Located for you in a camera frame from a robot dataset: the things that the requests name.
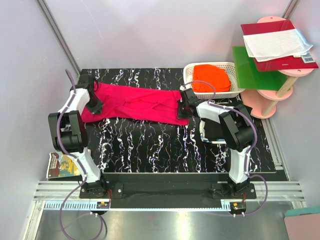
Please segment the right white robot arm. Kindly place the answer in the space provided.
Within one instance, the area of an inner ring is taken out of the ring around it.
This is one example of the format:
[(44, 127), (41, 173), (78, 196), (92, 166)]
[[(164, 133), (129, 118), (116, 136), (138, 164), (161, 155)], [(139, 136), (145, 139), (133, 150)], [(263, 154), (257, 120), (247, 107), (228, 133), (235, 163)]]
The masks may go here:
[(226, 106), (198, 99), (191, 88), (181, 90), (178, 103), (179, 119), (197, 116), (218, 123), (222, 139), (230, 149), (231, 163), (228, 181), (222, 187), (221, 195), (241, 198), (249, 187), (249, 158), (257, 143), (257, 130), (246, 106)]

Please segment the magenta t shirt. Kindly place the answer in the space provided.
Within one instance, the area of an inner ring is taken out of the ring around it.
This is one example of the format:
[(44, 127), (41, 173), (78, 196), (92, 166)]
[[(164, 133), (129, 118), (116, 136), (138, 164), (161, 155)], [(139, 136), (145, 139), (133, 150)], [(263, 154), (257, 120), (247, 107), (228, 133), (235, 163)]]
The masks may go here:
[(100, 83), (95, 92), (102, 101), (102, 112), (93, 114), (85, 108), (81, 118), (85, 123), (109, 118), (125, 118), (186, 126), (189, 120), (178, 118), (177, 90), (158, 90)]

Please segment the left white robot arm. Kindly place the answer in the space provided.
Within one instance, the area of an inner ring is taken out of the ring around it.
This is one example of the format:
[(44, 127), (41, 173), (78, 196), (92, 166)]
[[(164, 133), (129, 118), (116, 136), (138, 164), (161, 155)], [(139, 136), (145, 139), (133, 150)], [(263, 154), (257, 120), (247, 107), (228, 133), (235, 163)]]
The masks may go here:
[(55, 150), (67, 154), (79, 170), (82, 177), (80, 197), (103, 198), (108, 193), (108, 186), (88, 149), (88, 135), (81, 117), (85, 109), (90, 114), (101, 114), (103, 103), (96, 96), (98, 83), (94, 77), (86, 74), (79, 80), (78, 84), (72, 82), (63, 107), (48, 115), (52, 144)]

